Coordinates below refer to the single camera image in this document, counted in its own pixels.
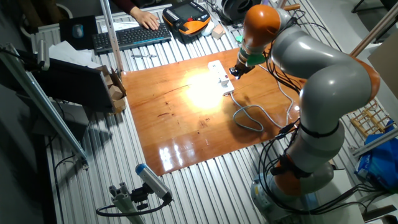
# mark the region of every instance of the wooden board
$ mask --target wooden board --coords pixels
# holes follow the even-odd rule
[[[208,62],[220,60],[226,72],[234,66],[237,49],[177,62],[138,72],[124,72],[123,85],[137,128],[147,165],[162,175],[243,147],[273,138],[279,128],[258,108],[249,114],[260,121],[263,133],[237,126],[232,120],[239,109],[230,96],[216,93],[209,84]],[[281,126],[286,124],[290,105],[278,89],[275,79],[256,67],[240,80],[229,75],[239,104],[262,106]],[[295,103],[290,121],[299,115],[299,96],[282,87]],[[237,120],[259,128],[243,113]]]

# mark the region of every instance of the keyboard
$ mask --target keyboard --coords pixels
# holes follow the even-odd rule
[[[172,36],[164,23],[160,23],[158,30],[149,30],[142,27],[116,31],[120,50],[133,49],[151,44],[169,41]],[[93,35],[94,51],[96,55],[112,52],[108,33]]]

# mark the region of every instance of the person's arm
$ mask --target person's arm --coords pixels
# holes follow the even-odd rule
[[[159,18],[149,12],[141,11],[131,0],[113,0],[113,2],[125,13],[135,18],[141,26],[146,29],[158,29]]]

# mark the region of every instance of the headphones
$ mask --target headphones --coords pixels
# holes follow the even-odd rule
[[[232,23],[244,19],[247,11],[261,0],[222,0],[223,15]]]

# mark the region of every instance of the red sleeve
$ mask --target red sleeve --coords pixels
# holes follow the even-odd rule
[[[132,0],[112,0],[115,5],[117,5],[121,10],[125,13],[130,14],[131,9],[133,9],[136,5],[132,2]]]

